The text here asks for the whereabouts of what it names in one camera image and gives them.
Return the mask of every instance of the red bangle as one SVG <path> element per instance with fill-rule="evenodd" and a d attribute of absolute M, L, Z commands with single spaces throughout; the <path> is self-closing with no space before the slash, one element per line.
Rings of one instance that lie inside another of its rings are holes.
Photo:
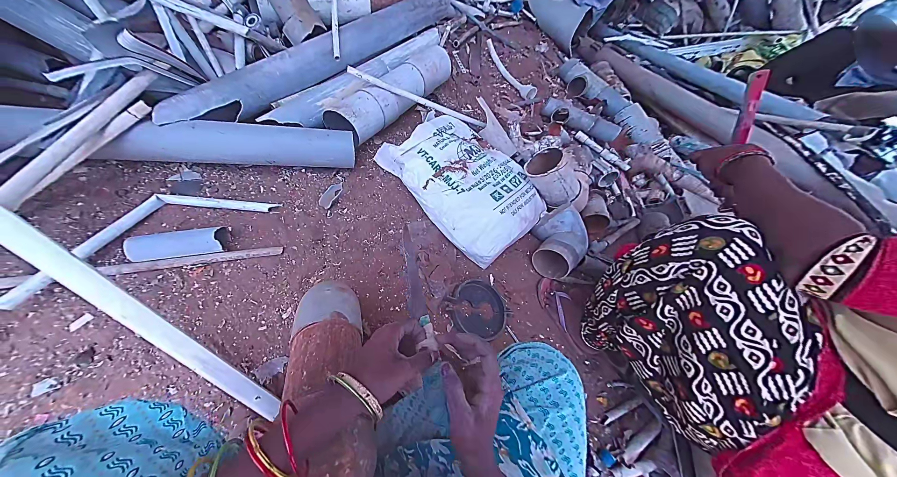
<path fill-rule="evenodd" d="M 284 400 L 281 403 L 281 427 L 284 429 L 284 444 L 286 445 L 286 454 L 290 457 L 290 466 L 297 477 L 305 477 L 308 474 L 308 460 L 305 460 L 302 471 L 299 471 L 299 464 L 296 461 L 296 454 L 292 449 L 292 437 L 290 437 L 290 427 L 286 422 L 286 408 L 290 407 L 293 414 L 297 413 L 296 405 L 291 400 Z"/>
<path fill-rule="evenodd" d="M 719 179 L 720 181 L 722 181 L 723 183 L 728 184 L 728 181 L 726 181 L 725 179 L 720 177 L 720 173 L 722 172 L 723 168 L 726 167 L 726 165 L 731 164 L 732 162 L 734 162 L 740 158 L 753 157 L 753 156 L 766 157 L 766 159 L 771 164 L 776 163 L 775 159 L 772 158 L 772 155 L 769 154 L 769 151 L 764 150 L 763 148 L 761 148 L 759 146 L 749 144 L 749 145 L 746 145 L 743 150 L 733 153 L 733 154 L 729 155 L 728 157 L 725 157 L 724 159 L 722 159 L 722 161 L 719 162 L 717 169 L 714 171 L 714 176 L 716 176 L 716 178 Z"/>
<path fill-rule="evenodd" d="M 263 462 L 258 459 L 258 455 L 256 451 L 252 448 L 252 444 L 249 443 L 249 437 L 243 440 L 246 444 L 246 452 L 249 453 L 249 459 L 252 460 L 253 463 L 256 464 L 256 468 L 258 471 L 261 471 L 264 477 L 277 477 L 272 471 L 268 470 L 266 466 L 264 466 Z"/>

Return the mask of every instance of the yellow fabric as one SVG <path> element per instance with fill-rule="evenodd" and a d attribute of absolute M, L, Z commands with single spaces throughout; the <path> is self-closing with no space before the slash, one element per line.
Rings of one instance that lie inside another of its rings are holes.
<path fill-rule="evenodd" d="M 842 477 L 897 477 L 897 451 L 835 405 L 804 436 L 819 456 Z"/>
<path fill-rule="evenodd" d="M 897 415 L 897 318 L 826 304 L 831 335 L 850 371 L 892 416 Z"/>

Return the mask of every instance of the soil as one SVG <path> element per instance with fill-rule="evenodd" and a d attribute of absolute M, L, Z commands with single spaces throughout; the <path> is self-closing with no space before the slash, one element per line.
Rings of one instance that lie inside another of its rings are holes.
<path fill-rule="evenodd" d="M 540 97 L 561 96 L 559 82 L 549 77 L 561 62 L 554 44 L 528 22 L 499 32 L 522 46 L 515 51 L 496 42 L 510 73 L 537 86 Z M 459 56 L 467 66 L 467 46 L 462 46 Z M 458 71 L 454 59 L 453 66 L 452 78 L 431 97 L 437 103 L 482 118 L 478 95 L 494 111 L 496 106 L 508 108 L 521 100 L 500 77 L 485 47 L 478 85 L 469 73 Z M 544 131 L 534 106 L 522 113 L 525 135 Z M 407 281 L 402 231 L 408 222 L 428 219 L 401 181 L 372 158 L 379 144 L 401 143 L 420 122 L 420 111 L 409 110 L 359 147 L 353 169 L 192 165 L 189 168 L 203 176 L 200 196 L 276 202 L 283 207 L 255 213 L 168 205 L 93 255 L 91 263 L 125 262 L 121 246 L 127 236 L 190 228 L 229 227 L 230 249 L 283 246 L 284 253 L 275 257 L 114 279 L 179 330 L 246 373 L 272 357 L 286 355 L 293 311 L 302 294 L 322 279 L 341 278 L 349 283 L 371 330 L 404 319 Z M 154 193 L 169 192 L 171 183 L 166 179 L 184 168 L 87 162 L 26 202 L 20 214 L 72 248 Z M 342 194 L 333 207 L 323 209 L 318 205 L 321 193 L 337 182 L 342 182 Z M 444 332 L 448 325 L 439 312 L 438 297 L 461 280 L 488 280 L 505 298 L 508 326 L 522 342 L 547 342 L 573 360 L 588 393 L 589 419 L 599 419 L 606 406 L 631 393 L 607 389 L 605 383 L 616 379 L 616 373 L 604 360 L 577 354 L 540 306 L 536 295 L 540 277 L 529 260 L 537 245 L 534 237 L 526 235 L 483 270 L 437 234 L 428 245 L 425 270 L 434 326 Z M 0 250 L 0 274 L 33 272 Z M 85 313 L 96 318 L 69 332 L 68 325 Z M 505 332 L 493 344 L 502 349 L 512 342 Z M 48 377 L 59 380 L 58 391 L 30 398 L 31 385 Z M 0 382 L 0 438 L 125 397 L 182 403 L 230 433 L 242 429 L 250 415 L 239 402 L 58 285 L 45 288 L 15 311 L 0 313 Z M 640 426 L 649 415 L 640 409 L 629 423 Z M 620 435 L 619 427 L 598 426 L 590 422 L 590 432 L 604 443 Z"/>

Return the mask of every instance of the forearm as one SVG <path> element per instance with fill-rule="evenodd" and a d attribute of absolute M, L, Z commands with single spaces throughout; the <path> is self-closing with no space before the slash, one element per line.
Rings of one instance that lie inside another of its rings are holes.
<path fill-rule="evenodd" d="M 757 225 L 777 258 L 788 255 L 794 268 L 783 273 L 792 283 L 836 242 L 864 231 L 846 212 L 802 192 L 762 157 L 735 161 L 725 177 L 738 216 Z"/>
<path fill-rule="evenodd" d="M 326 444 L 350 421 L 365 413 L 364 406 L 342 386 L 327 383 L 324 389 L 298 405 L 297 414 L 287 409 L 293 453 L 298 462 Z M 273 423 L 263 437 L 258 439 L 262 451 L 277 468 L 292 473 L 290 457 L 286 452 L 284 433 L 280 419 Z M 261 475 L 249 458 L 246 449 L 228 462 L 227 471 L 219 471 L 222 477 Z"/>

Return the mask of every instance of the embroidered trim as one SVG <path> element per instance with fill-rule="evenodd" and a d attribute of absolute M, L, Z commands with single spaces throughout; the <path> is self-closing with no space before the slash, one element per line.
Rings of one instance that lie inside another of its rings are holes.
<path fill-rule="evenodd" d="M 813 265 L 797 284 L 797 289 L 819 299 L 830 299 L 857 271 L 877 243 L 878 239 L 869 234 L 847 240 Z"/>

